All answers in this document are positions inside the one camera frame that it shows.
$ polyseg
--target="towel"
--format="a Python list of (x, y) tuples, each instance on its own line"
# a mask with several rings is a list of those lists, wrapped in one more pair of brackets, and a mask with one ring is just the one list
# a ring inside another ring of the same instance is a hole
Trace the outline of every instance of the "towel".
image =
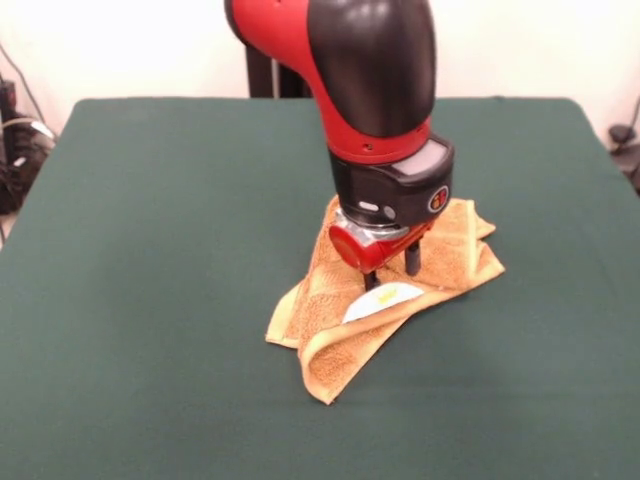
[(297, 351), (304, 386), (326, 405), (410, 317), (505, 272), (483, 241), (496, 226), (477, 214), (473, 200), (452, 198), (420, 241), (422, 267), (417, 275), (406, 274), (402, 254), (377, 271), (383, 285), (403, 282), (424, 293), (343, 323), (347, 309), (365, 288), (362, 274), (343, 262), (329, 240), (338, 206), (334, 197), (326, 208), (307, 275), (278, 302), (266, 332), (267, 342)]

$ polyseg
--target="robot display screen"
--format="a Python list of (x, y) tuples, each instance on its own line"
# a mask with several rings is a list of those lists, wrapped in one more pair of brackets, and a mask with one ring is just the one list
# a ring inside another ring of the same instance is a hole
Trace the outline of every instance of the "robot display screen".
[(393, 164), (393, 168), (406, 176), (418, 175), (442, 162), (447, 155), (447, 147), (430, 139), (415, 155)]

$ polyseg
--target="table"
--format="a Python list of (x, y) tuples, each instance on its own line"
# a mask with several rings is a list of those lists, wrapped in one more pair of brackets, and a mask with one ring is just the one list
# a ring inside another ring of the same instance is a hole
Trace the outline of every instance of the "table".
[(74, 109), (0, 253), (12, 480), (635, 480), (640, 204), (564, 99), (445, 99), (507, 272), (326, 407), (264, 341), (333, 195), (310, 100)]

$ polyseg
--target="red robot arm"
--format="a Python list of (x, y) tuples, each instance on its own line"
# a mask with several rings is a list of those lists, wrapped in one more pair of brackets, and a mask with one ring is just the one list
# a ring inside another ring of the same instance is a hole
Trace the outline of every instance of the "red robot arm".
[(391, 163), (427, 141), (435, 41), (423, 0), (226, 0), (226, 8), (238, 38), (305, 79), (341, 159)]
[(330, 238), (343, 260), (367, 288), (402, 251), (415, 274), (419, 239), (448, 203), (453, 171), (453, 146), (431, 131), (428, 0), (225, 0), (225, 9), (246, 46), (313, 92), (340, 201)]

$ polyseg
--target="cable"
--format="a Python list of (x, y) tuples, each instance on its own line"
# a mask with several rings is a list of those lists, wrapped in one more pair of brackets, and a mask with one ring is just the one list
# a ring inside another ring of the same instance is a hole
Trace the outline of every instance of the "cable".
[(22, 85), (24, 86), (24, 89), (27, 91), (27, 95), (29, 95), (29, 99), (31, 100), (31, 103), (33, 103), (33, 106), (35, 107), (36, 111), (38, 112), (38, 116), (40, 117), (40, 121), (45, 123), (44, 115), (42, 114), (42, 110), (40, 110), (40, 105), (38, 105), (38, 102), (36, 102), (36, 99), (34, 98), (33, 93), (31, 93), (31, 89), (29, 88), (29, 84), (27, 83), (27, 80), (24, 78), (22, 70), (20, 70), (18, 68), (18, 66), (13, 62), (13, 60), (11, 59), (11, 57), (9, 56), (7, 51), (2, 46), (2, 43), (0, 43), (0, 52), (2, 53), (4, 58), (7, 59), (7, 62), (9, 62), (9, 65), (11, 65), (11, 67), (13, 67), (13, 69), (16, 71), (16, 73), (20, 77), (20, 80), (22, 81)]
[(40, 132), (44, 136), (49, 137), (54, 142), (58, 141), (57, 135), (55, 133), (53, 133), (53, 131), (49, 127), (47, 127), (40, 120), (38, 120), (36, 118), (31, 118), (31, 117), (19, 117), (19, 118), (13, 118), (11, 120), (8, 120), (8, 121), (6, 121), (6, 122), (4, 122), (2, 124), (2, 130), (4, 130), (5, 128), (8, 128), (8, 127), (10, 127), (12, 125), (18, 125), (18, 124), (21, 124), (21, 123), (29, 123), (30, 127), (33, 128), (34, 130), (37, 130), (38, 132)]

